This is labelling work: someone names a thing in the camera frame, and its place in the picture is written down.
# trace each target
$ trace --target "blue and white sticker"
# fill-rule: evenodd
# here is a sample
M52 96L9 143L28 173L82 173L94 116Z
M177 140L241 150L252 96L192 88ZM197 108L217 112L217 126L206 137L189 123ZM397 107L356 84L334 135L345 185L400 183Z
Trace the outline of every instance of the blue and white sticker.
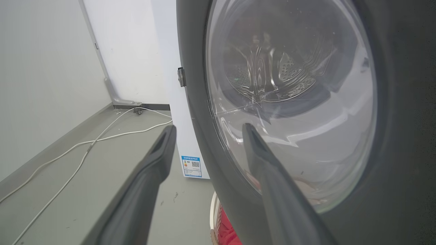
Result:
M185 176L201 177L201 166L199 157L182 156L182 164Z

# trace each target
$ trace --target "gray wall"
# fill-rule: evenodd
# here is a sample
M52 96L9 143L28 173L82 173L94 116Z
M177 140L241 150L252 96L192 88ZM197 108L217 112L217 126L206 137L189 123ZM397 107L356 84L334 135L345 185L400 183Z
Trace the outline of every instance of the gray wall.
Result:
M0 181L111 100L78 0L0 1Z

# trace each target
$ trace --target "laundry basket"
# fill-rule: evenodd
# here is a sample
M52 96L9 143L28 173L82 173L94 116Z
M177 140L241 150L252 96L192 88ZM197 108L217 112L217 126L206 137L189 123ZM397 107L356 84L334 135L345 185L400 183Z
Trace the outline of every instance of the laundry basket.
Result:
M218 230L221 224L221 204L217 197L216 192L212 196L211 211L210 211L210 226L211 226L211 239L213 245L218 243Z

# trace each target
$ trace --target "white panel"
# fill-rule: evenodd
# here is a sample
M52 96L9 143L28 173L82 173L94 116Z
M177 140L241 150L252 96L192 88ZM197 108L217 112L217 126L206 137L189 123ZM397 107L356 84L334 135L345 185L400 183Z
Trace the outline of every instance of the white panel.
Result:
M162 62L168 72L163 77L168 91L171 116L177 127L177 147L181 156L199 157L203 178L209 179L200 148L198 147L194 127L189 113L185 88L177 80L180 67L179 42L177 37L176 0L152 0L154 21L156 23Z
M79 2L0 1L0 181L111 100Z
M95 38L121 99L168 104L150 0L84 0Z

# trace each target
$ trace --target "white cable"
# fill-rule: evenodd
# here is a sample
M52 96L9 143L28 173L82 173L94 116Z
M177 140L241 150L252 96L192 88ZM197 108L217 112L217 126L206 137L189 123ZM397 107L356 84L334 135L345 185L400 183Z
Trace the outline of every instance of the white cable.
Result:
M103 130L103 132L95 139L95 140L93 140L93 141L86 141L86 142L82 142L82 143L79 143L79 144L76 144L75 146L73 146L72 148L70 148L68 151L66 151L65 153L63 153L62 155L60 155L60 156L58 156L57 158L55 158L55 159L53 159L53 160L51 160L51 161L49 161L49 162L46 162L46 163L44 163L43 165L41 165L39 168L37 168L36 170L35 170L35 172L30 176L30 178L26 181L26 182L24 182L21 186L19 186L17 189L15 189L14 191L12 191L11 193L9 193L7 196L5 196L4 198L2 198L1 200L0 200L0 203L4 200L4 199L6 199L8 196L10 196L11 194L13 194L14 192L16 192L17 190L19 190L20 188L22 188L25 184L27 184L27 182L29 182L29 180L35 175L35 173L41 168L41 167L43 167L44 165L46 165L46 164L49 164L49 163L52 163L52 162L54 162L54 161L56 161L57 159L59 159L59 158L61 158L62 156L64 156L65 154L67 154L68 152L70 152L72 149L74 149L75 147L77 147L77 146L80 146L80 145L82 145L82 144L86 144L86 143L90 143L90 142L92 142L91 143L91 145L89 146L89 148L88 148L88 150L85 152L85 154L84 154L84 156L83 156L83 158L82 158L82 160L81 160L81 162L80 162L80 164L79 164L79 166L77 167L77 169L76 169L76 171L73 173L73 175L71 175L71 177L67 180L67 182L62 186L62 188L54 195L54 197L52 197L51 199L50 199L50 201L48 201L48 203L41 209L41 211L39 211L38 212L38 214L36 214L36 216L32 219L32 221L26 226L26 228L23 230L23 232L18 236L18 238L12 243L12 245L16 245L17 244L17 242L23 237L23 235L27 232L27 230L30 228L30 226L35 222L35 220L42 214L42 212L44 212L44 210L50 205L50 203L60 194L60 192L67 186L67 184L71 181L71 179L73 179L73 177L76 175L76 173L79 171L79 169L80 169L80 167L82 166L82 164L83 164L83 162L85 161L85 158L86 158L86 156L88 155L88 153L89 153L89 151L91 151L91 149L92 149L92 147L94 146L94 144L97 142L97 141L101 141L101 140L108 140L108 139L111 139L111 138L115 138L115 137L118 137L118 136L121 136L121 135L126 135L126 134L131 134L131 133L141 133L141 132L145 132L145 131L148 131L148 130L150 130L150 129L153 129L153 128L155 128L155 127L158 127L158 126L161 126L161 125L165 125L165 124L169 124L170 122L172 122L172 120L171 121L169 121L169 122L166 122L166 123L162 123L162 124L159 124L159 125L155 125L155 126L153 126L153 127L151 127L151 128L149 128L149 129L146 129L146 130L141 130L141 131L135 131L135 132L127 132L127 133L121 133L121 134L118 134L118 135L114 135L114 136L110 136L110 137L107 137L107 138L104 138L104 139L100 139L99 140L99 138L109 129L109 127L110 126L112 126L112 124L114 124L120 117L122 117L124 114L126 114L127 112L129 112L129 111L131 111L131 110L133 110L133 109L137 109L137 108L140 108L140 109L145 109L145 110L149 110L149 111L153 111L153 112L156 112L156 113L159 113L159 114L161 114L161 115L164 115L164 116L167 116L167 117L170 117L171 118L171 116L168 116L168 115L165 115L165 114L162 114L162 113L160 113L160 112L157 112L157 111L154 111L154 110L151 110L151 109L147 109L147 108L143 108L143 107L135 107L135 108L132 108L132 109L129 109L129 110L127 110L126 112L124 112L123 114L121 114L117 119L115 119L111 124L109 124L109 126L105 129L105 130Z

